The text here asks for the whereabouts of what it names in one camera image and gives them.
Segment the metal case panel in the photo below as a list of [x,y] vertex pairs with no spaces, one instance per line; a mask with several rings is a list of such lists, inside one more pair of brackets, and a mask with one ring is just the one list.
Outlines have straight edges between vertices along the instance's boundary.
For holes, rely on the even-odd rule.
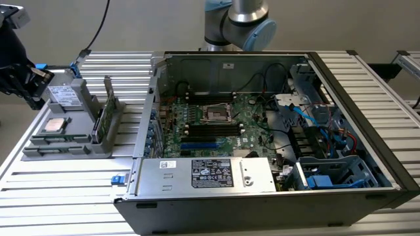
[[125,201],[115,206],[137,234],[185,234],[350,226],[399,192]]

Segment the metal rail table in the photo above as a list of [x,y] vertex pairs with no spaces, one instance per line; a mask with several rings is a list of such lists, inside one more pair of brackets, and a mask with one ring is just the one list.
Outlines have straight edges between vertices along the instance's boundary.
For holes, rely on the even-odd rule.
[[420,52],[398,51],[393,63],[399,64],[420,81]]
[[[93,53],[82,73],[93,94],[106,99],[102,84],[113,76],[115,92],[127,103],[114,159],[23,162],[22,148],[49,112],[43,108],[0,167],[2,236],[134,236],[111,196],[126,188],[111,187],[111,177],[131,170],[151,55],[145,52]],[[420,117],[369,68],[347,52],[319,52],[411,175],[420,183]],[[238,232],[230,235],[420,235],[420,197],[397,209],[382,209],[351,227]]]

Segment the warning label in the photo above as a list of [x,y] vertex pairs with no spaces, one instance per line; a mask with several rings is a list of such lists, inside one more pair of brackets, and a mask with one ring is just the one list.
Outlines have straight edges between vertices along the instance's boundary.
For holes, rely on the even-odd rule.
[[50,86],[51,94],[63,107],[81,106],[78,95],[70,86]]
[[234,187],[231,159],[193,160],[191,166],[194,188]]

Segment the red cable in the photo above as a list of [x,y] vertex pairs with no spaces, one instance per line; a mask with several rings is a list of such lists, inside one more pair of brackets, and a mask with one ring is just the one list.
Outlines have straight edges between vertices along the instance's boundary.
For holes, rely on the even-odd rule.
[[354,153],[355,153],[355,150],[357,150],[357,147],[358,147],[358,139],[357,139],[357,137],[355,137],[351,133],[347,133],[347,134],[349,134],[350,138],[354,140],[354,147],[353,147],[353,149],[351,149],[351,151],[350,151],[350,153],[354,154]]

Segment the black cable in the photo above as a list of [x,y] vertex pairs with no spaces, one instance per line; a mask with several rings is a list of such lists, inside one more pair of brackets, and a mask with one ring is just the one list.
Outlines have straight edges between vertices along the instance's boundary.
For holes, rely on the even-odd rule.
[[420,96],[419,96],[419,99],[418,99],[417,104],[414,105],[414,109],[417,109],[417,107],[419,106],[419,104],[420,104]]
[[289,147],[289,146],[293,146],[293,144],[285,145],[283,147],[279,147],[279,148],[270,148],[270,147],[267,146],[267,144],[265,145],[265,147],[266,147],[269,150],[273,150],[273,151],[279,150],[279,149],[283,149],[283,148],[286,148],[286,147]]
[[242,112],[238,112],[237,113],[237,115],[235,116],[233,116],[233,119],[235,119],[237,118],[237,116],[239,116],[239,114],[241,114]]
[[265,71],[265,90],[267,90],[267,74],[269,74],[269,70],[270,70],[270,68],[271,68],[273,66],[277,66],[277,65],[282,66],[283,69],[285,69],[285,74],[286,74],[285,77],[286,77],[286,83],[287,83],[289,70],[287,70],[286,66],[285,66],[281,62],[273,63],[273,64],[269,65],[269,67],[267,67],[267,69],[266,69],[266,71]]
[[[258,105],[258,107],[255,108],[255,111],[254,111],[253,117],[255,116],[257,111],[258,111],[258,109],[259,109],[261,105],[262,105],[262,104],[259,104],[259,105]],[[279,131],[279,132],[282,132],[282,133],[285,133],[285,134],[289,134],[289,133],[287,133],[287,131],[281,130],[281,129],[271,129],[271,128],[266,128],[266,127],[263,127],[263,126],[258,123],[258,121],[257,121],[257,120],[254,120],[254,121],[255,121],[255,124],[258,125],[258,127],[261,127],[262,129],[265,129],[266,131]]]
[[91,43],[89,44],[89,46],[86,47],[85,50],[90,50],[90,47],[93,46],[93,44],[94,44],[94,42],[95,42],[95,40],[98,38],[98,35],[99,35],[99,33],[101,33],[102,29],[103,29],[106,18],[107,18],[107,15],[109,15],[110,2],[111,2],[111,0],[107,1],[106,12],[105,12],[103,20],[101,22],[101,26],[99,26],[99,29],[97,31],[95,37],[94,37]]
[[261,75],[261,76],[265,78],[263,73],[262,73],[262,72],[257,72],[257,73],[253,75],[253,77],[251,77],[251,79],[249,80],[249,82],[245,84],[245,86],[242,86],[242,87],[237,90],[237,92],[241,92],[241,91],[249,86],[249,84],[253,82],[253,80],[255,79],[255,77],[257,77],[258,75]]
[[178,81],[177,85],[175,85],[175,96],[178,97],[178,88],[182,84],[186,84],[187,86],[190,86],[190,83],[187,81]]

